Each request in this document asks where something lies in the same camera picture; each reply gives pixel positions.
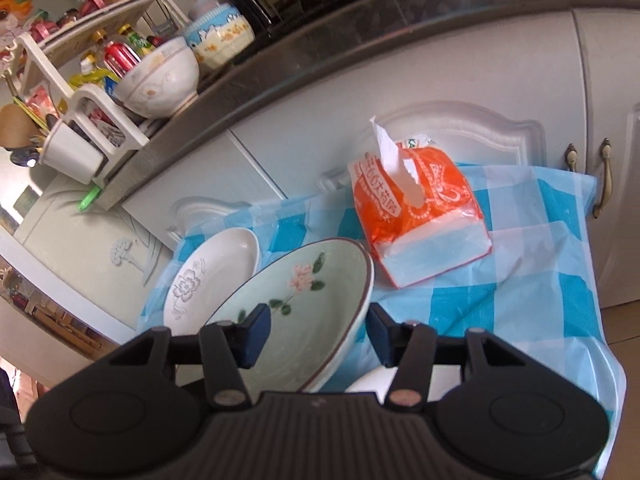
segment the green object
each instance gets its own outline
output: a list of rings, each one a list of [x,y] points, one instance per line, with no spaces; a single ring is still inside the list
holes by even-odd
[[[127,40],[129,40],[129,43],[133,47],[133,50],[135,50],[136,54],[138,54],[140,57],[144,57],[149,52],[156,49],[145,38],[140,36],[135,30],[133,30],[131,25],[123,25],[122,27],[120,27],[120,30],[118,32],[125,38],[127,38]]]
[[[92,202],[96,198],[98,198],[98,195],[100,195],[101,191],[102,190],[98,186],[93,186],[89,193],[87,193],[86,196],[78,204],[78,211],[84,211],[85,209],[87,209],[92,204]]]

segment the brass handle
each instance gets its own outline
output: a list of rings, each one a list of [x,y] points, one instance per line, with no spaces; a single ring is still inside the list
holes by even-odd
[[[613,193],[613,176],[611,174],[611,143],[604,139],[600,145],[600,158],[604,164],[604,182],[602,183],[602,195],[600,202],[593,206],[593,217],[600,216],[602,209],[607,205]]]
[[[566,147],[566,150],[564,152],[564,163],[569,168],[569,171],[573,171],[574,173],[578,171],[577,169],[578,151],[575,149],[575,146],[572,144],[569,144]]]

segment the floor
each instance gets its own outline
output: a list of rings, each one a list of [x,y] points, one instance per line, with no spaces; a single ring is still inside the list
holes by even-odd
[[[604,480],[640,478],[640,301],[606,308],[602,323],[626,372],[622,421]]]

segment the white tissue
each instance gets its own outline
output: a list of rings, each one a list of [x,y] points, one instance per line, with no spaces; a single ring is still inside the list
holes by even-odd
[[[370,121],[376,134],[382,168],[402,191],[404,201],[408,205],[422,207],[424,205],[424,193],[422,192],[418,171],[413,159],[404,150],[398,148],[386,130],[376,123],[375,116],[370,118]]]

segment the orange tissue package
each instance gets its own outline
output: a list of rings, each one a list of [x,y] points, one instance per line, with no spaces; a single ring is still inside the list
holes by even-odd
[[[349,165],[355,209],[371,253],[398,288],[491,251],[466,178],[426,136],[397,144],[371,120],[380,156]]]

